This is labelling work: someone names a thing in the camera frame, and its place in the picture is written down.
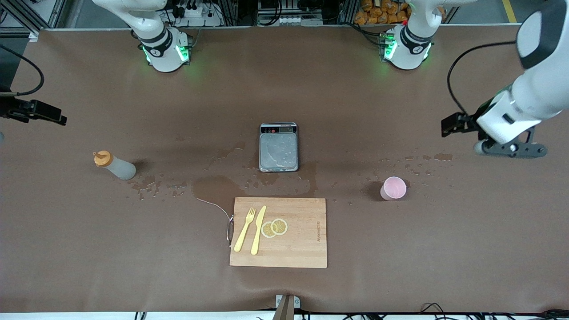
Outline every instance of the fork handle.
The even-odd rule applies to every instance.
[[[261,227],[257,227],[255,232],[255,240],[253,240],[253,246],[251,247],[251,254],[255,256],[259,252],[259,236],[261,235]]]
[[[245,240],[245,235],[247,234],[247,227],[248,226],[249,226],[249,223],[245,223],[243,230],[241,230],[241,233],[239,234],[239,238],[237,238],[237,243],[235,243],[235,247],[233,247],[233,250],[235,252],[241,251],[241,247],[243,247],[243,241]]]

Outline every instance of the lemon slice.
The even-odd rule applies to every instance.
[[[273,229],[271,229],[272,223],[273,223],[272,221],[265,222],[261,226],[261,233],[265,236],[265,238],[272,238],[272,237],[276,236],[276,234],[273,232]]]
[[[282,236],[288,230],[288,224],[283,219],[275,219],[271,223],[271,229],[277,236]]]

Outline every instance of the pink cup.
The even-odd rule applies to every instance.
[[[389,177],[381,186],[380,194],[385,200],[396,200],[402,198],[407,192],[405,181],[399,177]]]

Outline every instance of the yellow knife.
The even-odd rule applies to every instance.
[[[254,256],[259,252],[259,237],[261,235],[261,226],[263,225],[263,217],[265,216],[265,210],[267,206],[263,206],[257,215],[255,224],[257,225],[257,231],[255,232],[255,240],[253,240],[253,246],[251,247],[251,254]]]

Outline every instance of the table surface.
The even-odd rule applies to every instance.
[[[542,159],[440,137],[454,58],[516,31],[441,28],[400,71],[349,28],[206,30],[173,73],[127,31],[41,32],[26,56],[46,84],[27,98],[69,121],[0,122],[0,310],[251,310],[283,293],[328,312],[569,309],[568,114],[538,126]],[[453,84],[474,112],[521,72],[513,46],[484,49]],[[22,63],[12,89],[37,80]],[[298,123],[298,172],[255,169],[271,121]],[[103,149],[137,164],[133,181],[93,164]],[[409,193],[380,201],[392,175]],[[328,268],[229,266],[227,218],[196,198],[231,213],[236,196],[326,198]]]

